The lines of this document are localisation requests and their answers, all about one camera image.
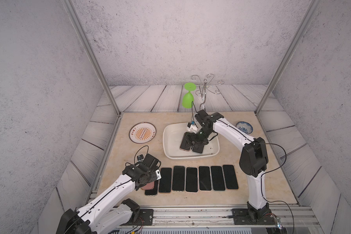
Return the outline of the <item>black phone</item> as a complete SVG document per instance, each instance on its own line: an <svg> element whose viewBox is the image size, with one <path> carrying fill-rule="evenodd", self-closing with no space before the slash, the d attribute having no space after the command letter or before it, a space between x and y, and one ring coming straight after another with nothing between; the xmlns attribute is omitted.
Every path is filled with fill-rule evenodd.
<svg viewBox="0 0 351 234"><path fill-rule="evenodd" d="M214 191L225 191L225 182L221 166L211 166L212 186Z"/></svg>
<svg viewBox="0 0 351 234"><path fill-rule="evenodd" d="M158 187L154 187L151 190L145 190L146 196L156 196L158 194Z"/></svg>
<svg viewBox="0 0 351 234"><path fill-rule="evenodd" d="M199 167L199 189L201 191L212 190L211 171L208 166Z"/></svg>
<svg viewBox="0 0 351 234"><path fill-rule="evenodd" d="M223 165L223 173L225 178L225 185L228 190L238 190L238 181L233 165Z"/></svg>

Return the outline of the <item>white plastic storage box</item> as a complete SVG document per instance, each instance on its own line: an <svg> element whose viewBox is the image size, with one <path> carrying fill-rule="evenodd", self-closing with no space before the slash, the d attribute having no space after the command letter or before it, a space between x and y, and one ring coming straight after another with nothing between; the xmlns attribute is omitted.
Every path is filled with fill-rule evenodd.
<svg viewBox="0 0 351 234"><path fill-rule="evenodd" d="M220 151L219 140L197 144L189 123L176 123L165 127L163 132L163 149L167 158L172 160L198 159L216 156Z"/></svg>

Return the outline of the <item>phone with purple clear case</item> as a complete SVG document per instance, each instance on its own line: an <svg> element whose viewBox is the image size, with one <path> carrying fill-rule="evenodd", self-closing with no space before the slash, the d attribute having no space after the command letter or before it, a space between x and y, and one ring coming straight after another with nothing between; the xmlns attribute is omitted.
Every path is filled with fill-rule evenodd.
<svg viewBox="0 0 351 234"><path fill-rule="evenodd" d="M147 183L146 185L144 185L143 187L141 187L142 190L152 190L155 187L155 182L150 182Z"/></svg>

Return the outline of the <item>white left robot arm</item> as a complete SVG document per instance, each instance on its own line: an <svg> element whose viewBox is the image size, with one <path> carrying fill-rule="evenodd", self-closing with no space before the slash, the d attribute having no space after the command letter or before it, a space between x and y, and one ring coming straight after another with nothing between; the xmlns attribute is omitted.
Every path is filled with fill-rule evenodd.
<svg viewBox="0 0 351 234"><path fill-rule="evenodd" d="M161 179L161 161L147 154L142 161L128 164L118 179L103 193L78 210L67 210L60 218L57 234L108 234L115 228L138 221L140 206L129 193Z"/></svg>

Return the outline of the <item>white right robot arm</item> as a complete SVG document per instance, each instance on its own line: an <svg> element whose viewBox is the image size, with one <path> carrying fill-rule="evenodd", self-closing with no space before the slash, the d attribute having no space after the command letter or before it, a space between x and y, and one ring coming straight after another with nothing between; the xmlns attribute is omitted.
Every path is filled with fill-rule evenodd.
<svg viewBox="0 0 351 234"><path fill-rule="evenodd" d="M195 133L189 130L184 134L180 149L200 151L202 146L209 143L211 133L228 139L241 152L239 166L246 174L249 189L248 220L253 224L263 221L264 217L271 213L264 183L269 162L265 140L244 133L218 112L209 115L205 110L200 110L195 114L195 118L200 127Z"/></svg>

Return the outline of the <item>orange patterned round plate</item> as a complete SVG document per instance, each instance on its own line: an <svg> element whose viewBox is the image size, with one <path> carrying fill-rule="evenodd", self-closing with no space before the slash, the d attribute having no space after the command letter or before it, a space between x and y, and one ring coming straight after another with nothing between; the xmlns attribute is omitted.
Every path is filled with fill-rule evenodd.
<svg viewBox="0 0 351 234"><path fill-rule="evenodd" d="M149 122L140 122L129 131L129 138L136 144L144 144L151 141L157 133L156 127Z"/></svg>

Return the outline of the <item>blue white ceramic bowl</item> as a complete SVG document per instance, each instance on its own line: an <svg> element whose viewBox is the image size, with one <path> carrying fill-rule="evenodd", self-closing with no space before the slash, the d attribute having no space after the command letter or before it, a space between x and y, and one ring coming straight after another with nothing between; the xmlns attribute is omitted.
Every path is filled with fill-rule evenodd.
<svg viewBox="0 0 351 234"><path fill-rule="evenodd" d="M238 122L236 124L236 128L248 135L250 135L253 132L253 126L245 121Z"/></svg>

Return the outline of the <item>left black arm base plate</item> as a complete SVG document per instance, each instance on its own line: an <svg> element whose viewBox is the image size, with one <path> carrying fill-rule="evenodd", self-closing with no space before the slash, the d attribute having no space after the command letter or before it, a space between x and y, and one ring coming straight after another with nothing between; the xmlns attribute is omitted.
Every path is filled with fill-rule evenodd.
<svg viewBox="0 0 351 234"><path fill-rule="evenodd" d="M153 217L153 209L140 209L139 211L135 211L130 220L121 226L152 226Z"/></svg>

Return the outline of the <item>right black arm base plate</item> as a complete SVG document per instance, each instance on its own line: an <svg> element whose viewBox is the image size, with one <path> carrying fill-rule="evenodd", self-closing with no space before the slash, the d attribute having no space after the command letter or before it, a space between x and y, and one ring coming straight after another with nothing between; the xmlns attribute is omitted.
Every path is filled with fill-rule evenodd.
<svg viewBox="0 0 351 234"><path fill-rule="evenodd" d="M235 225L275 225L276 220L271 217L271 210L267 209L233 209L232 218Z"/></svg>

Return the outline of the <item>aluminium rail front frame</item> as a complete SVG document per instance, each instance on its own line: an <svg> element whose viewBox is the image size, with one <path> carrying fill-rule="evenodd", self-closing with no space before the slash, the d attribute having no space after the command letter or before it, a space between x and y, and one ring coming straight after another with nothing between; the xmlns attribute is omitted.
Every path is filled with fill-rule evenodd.
<svg viewBox="0 0 351 234"><path fill-rule="evenodd" d="M250 233L253 228L262 228L270 234L322 234L323 230L316 216L309 207L273 204L270 206L271 217L275 225L235 225L232 218L233 209L247 209L243 205L232 206L186 206L186 207L141 207L153 209L152 226L119 226L122 233L147 233L155 230L169 229L171 233L218 232L230 234L234 229Z"/></svg>

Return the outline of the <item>right aluminium frame post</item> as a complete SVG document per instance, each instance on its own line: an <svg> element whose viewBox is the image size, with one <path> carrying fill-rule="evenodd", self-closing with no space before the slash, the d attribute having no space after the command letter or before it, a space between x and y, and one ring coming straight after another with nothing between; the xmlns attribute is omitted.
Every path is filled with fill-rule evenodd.
<svg viewBox="0 0 351 234"><path fill-rule="evenodd" d="M271 78L267 89L265 90L262 99L259 102L258 107L255 110L255 115L258 117L260 112L263 110L267 100L269 99L270 94L273 92L274 88L278 84L283 72L285 71L288 63L290 62L294 52L304 34L306 33L309 25L311 24L313 18L315 17L317 10L319 9L322 1L321 0L312 0L310 2L309 8L307 9L298 29L296 30L281 62L279 63L278 68L276 69L273 77Z"/></svg>

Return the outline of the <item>aluminium frame post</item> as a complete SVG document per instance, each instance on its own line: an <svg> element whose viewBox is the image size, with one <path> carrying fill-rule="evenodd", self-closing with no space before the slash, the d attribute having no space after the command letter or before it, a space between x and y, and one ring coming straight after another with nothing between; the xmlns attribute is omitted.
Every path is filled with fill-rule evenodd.
<svg viewBox="0 0 351 234"><path fill-rule="evenodd" d="M258 117L260 112L263 110L267 100L269 99L270 94L273 92L274 88L278 84L283 72L285 71L288 63L290 62L294 52L304 34L306 33L309 25L311 24L313 18L315 17L317 10L319 9L322 1L321 0L312 0L310 2L309 8L307 9L298 29L296 30L281 62L279 63L278 68L276 69L273 77L271 78L267 89L265 90L262 99L259 102L258 107L255 110L255 115Z"/></svg>
<svg viewBox="0 0 351 234"><path fill-rule="evenodd" d="M77 15L77 12L76 12L74 6L73 6L72 1L71 0L63 0L61 2L63 4L70 20L71 20L71 23L73 24L73 27L77 33L77 36L84 47L84 50L88 56L88 59L94 68L96 76L99 79L99 81L103 87L103 90L104 90L105 94L107 95L107 98L108 98L110 104L113 106L115 113L117 115L121 115L121 111L118 108L117 103L116 103L116 101L113 97L113 94L111 92L111 89L108 86L107 80L103 74L103 71L102 71L102 69L97 61L97 58L93 52L93 49L89 43L89 40L88 40L86 33L83 29L83 26L79 20L79 17Z"/></svg>

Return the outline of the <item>left aluminium frame post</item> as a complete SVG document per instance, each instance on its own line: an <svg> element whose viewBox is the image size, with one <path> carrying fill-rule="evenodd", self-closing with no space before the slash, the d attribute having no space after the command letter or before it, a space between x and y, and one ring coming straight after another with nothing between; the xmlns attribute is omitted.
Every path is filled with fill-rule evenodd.
<svg viewBox="0 0 351 234"><path fill-rule="evenodd" d="M77 12L76 12L74 6L73 6L72 1L71 0L63 0L61 2L63 4L70 20L71 20L71 23L73 24L73 27L77 33L77 36L84 47L84 50L88 56L88 59L94 68L96 76L99 79L99 81L103 87L103 90L104 90L105 94L107 95L107 98L108 98L110 104L113 106L115 113L117 115L121 115L121 111L118 108L117 103L116 103L116 101L113 97L113 94L111 92L111 89L108 86L107 80L103 74L103 71L102 71L102 69L97 61L97 58L93 52L93 49L89 43L89 40L88 40L86 33L83 29L83 26L79 20L79 17L77 15Z"/></svg>

